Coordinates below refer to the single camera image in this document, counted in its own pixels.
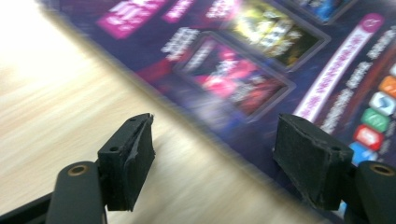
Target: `app icon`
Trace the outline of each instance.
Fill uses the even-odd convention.
[[[382,133],[388,128],[390,118],[368,108],[364,111],[361,122]]]
[[[396,63],[390,68],[389,72],[396,77]]]
[[[391,97],[396,98],[396,78],[385,77],[379,85],[379,89]]]
[[[354,151],[352,163],[355,165],[358,165],[362,161],[375,161],[378,158],[375,152],[358,142],[350,144],[349,147]]]
[[[384,134],[378,133],[367,125],[362,124],[356,130],[353,138],[355,141],[362,143],[366,147],[377,151],[381,148],[382,142],[384,141]]]
[[[396,108],[396,102],[382,91],[376,92],[369,104],[374,110],[386,116],[393,114]]]

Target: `red app icon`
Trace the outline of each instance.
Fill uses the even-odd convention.
[[[384,141],[384,134],[378,133],[368,126],[362,124],[356,130],[353,138],[370,149],[377,151],[381,148],[382,142]]]

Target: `green app icon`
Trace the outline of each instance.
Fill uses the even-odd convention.
[[[368,108],[364,111],[361,122],[382,133],[388,128],[390,118],[379,114],[372,108]]]

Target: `wooden surface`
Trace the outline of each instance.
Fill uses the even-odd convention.
[[[32,1],[0,2],[0,214],[152,113],[157,157],[133,213],[110,223],[316,223]]]

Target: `light wood grain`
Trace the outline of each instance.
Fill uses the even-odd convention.
[[[150,112],[157,157],[134,212],[110,223],[318,222],[37,3],[0,8],[0,214],[51,192],[62,168],[95,161],[126,119]]]

